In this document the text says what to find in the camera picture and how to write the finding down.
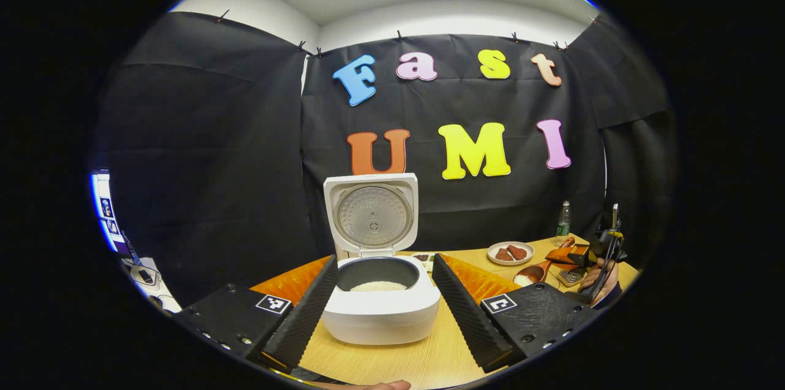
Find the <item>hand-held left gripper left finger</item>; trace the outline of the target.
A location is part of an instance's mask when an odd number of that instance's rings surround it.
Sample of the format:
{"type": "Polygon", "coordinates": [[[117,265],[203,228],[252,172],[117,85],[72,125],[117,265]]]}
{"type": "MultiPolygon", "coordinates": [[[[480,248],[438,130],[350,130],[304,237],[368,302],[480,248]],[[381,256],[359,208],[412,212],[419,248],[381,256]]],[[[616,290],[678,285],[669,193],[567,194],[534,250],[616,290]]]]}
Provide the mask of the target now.
{"type": "Polygon", "coordinates": [[[236,359],[291,373],[336,282],[336,256],[323,257],[255,290],[226,284],[174,314],[174,320],[236,359]]]}

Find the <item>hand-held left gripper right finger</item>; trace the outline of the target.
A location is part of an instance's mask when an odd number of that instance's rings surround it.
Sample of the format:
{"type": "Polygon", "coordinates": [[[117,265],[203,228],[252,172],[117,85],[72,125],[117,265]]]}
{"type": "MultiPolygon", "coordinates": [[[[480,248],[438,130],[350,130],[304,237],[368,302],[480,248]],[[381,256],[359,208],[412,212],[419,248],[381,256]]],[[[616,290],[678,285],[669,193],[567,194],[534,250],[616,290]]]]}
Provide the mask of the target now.
{"type": "Polygon", "coordinates": [[[484,372],[541,356],[598,312],[546,282],[520,287],[443,253],[432,279],[484,372]]]}

